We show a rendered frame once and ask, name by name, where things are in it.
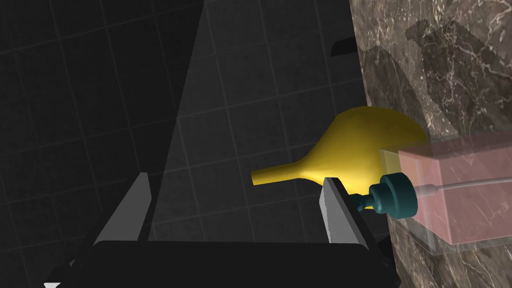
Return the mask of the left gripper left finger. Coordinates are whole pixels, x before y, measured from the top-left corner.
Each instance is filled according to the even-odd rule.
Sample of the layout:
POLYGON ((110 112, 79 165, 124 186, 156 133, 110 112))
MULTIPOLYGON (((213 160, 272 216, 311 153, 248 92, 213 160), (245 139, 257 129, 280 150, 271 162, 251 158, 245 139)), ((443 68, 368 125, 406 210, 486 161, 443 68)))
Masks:
POLYGON ((92 233, 92 244, 104 241, 137 241, 152 201, 146 172, 117 185, 92 233))

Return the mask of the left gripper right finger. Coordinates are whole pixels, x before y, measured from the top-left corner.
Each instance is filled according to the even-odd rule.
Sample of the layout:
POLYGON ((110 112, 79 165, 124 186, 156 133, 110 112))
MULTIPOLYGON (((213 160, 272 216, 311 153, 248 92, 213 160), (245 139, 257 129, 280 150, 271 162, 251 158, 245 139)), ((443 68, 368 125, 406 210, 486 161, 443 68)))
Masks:
POLYGON ((324 179, 319 205, 330 243, 376 248, 371 231, 338 178, 324 179))

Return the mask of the yellow vase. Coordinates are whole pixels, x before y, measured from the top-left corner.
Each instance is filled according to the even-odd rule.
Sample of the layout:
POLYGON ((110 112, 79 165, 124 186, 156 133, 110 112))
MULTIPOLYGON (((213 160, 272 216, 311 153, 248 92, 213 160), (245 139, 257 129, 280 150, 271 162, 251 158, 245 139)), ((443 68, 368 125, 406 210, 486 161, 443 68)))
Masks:
POLYGON ((253 171, 253 185, 306 179, 323 185, 337 178, 349 194, 366 194, 384 172, 380 149, 427 141, 412 118, 396 110, 361 106, 340 113, 300 160, 253 171))

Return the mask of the pink soap dispenser bottle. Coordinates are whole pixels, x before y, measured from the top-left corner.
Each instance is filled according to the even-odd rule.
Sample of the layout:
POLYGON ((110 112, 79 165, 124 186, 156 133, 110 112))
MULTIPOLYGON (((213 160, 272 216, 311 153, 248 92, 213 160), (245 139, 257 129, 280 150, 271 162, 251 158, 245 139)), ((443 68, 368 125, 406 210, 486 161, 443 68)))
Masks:
POLYGON ((380 150, 361 211, 386 214, 433 255, 512 245, 512 131, 380 150))

